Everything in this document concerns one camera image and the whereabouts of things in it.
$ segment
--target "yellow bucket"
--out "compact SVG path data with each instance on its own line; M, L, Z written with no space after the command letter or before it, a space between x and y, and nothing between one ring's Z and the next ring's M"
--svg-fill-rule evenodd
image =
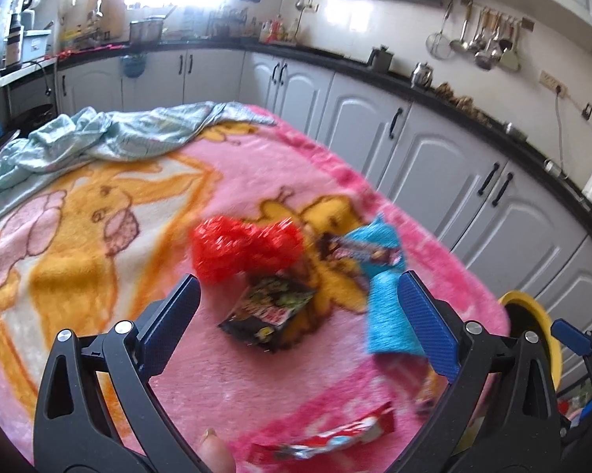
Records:
M535 299L522 291L509 291L501 299L510 319L510 335L519 338L525 331L539 334L550 361L550 374L555 390L559 389L563 371L563 356L559 341L550 334L552 320L546 310Z

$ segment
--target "electrical socket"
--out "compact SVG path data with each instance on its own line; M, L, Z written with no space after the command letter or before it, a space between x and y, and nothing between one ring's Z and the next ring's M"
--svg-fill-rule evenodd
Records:
M559 92L559 97L565 97L568 95L568 86L557 80L550 73L541 71L539 83L545 88L550 89L555 94L557 93L557 87L560 87L561 92Z

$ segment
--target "blue gripper pad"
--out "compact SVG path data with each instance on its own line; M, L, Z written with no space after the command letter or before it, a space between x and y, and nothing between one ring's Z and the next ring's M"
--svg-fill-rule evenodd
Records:
M592 353L592 341L590 338L562 318L555 320L552 327L550 327L550 334L577 356L584 357Z
M412 271L399 278L397 295L432 368L453 384L460 371L458 340L434 306L434 298Z
M146 382L160 375L199 307L199 281L188 274L162 301L136 337L138 375Z

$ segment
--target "fingernail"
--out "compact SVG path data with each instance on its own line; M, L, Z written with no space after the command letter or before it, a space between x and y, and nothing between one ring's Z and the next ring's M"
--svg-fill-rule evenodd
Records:
M202 434L202 438L199 440L199 443L202 444L204 441L207 440L207 437L209 436L216 436L217 432L215 432L215 429L212 427L207 428L206 432L204 432Z

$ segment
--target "pink blanket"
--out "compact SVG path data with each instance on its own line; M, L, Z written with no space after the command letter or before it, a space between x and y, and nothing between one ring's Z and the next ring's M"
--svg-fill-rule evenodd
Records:
M197 222L289 216L315 233L345 233L378 212L396 226L408 268L435 297L463 320L507 332L505 311L432 235L280 119L275 127L209 128L156 161L93 164L64 176L0 221L0 424L32 458L32 411L57 331L106 331L161 298L193 271L188 232ZM426 361L368 355L366 294L350 272L320 260L311 244L308 251L318 292L290 329L289 350L268 354L216 327L245 288L236 278L203 286L197 314L150 383L192 446L215 428L240 472L384 471L423 423L413 398ZM106 386L117 426L139 449ZM280 468L245 462L252 441L289 442L387 401L397 430L373 443Z

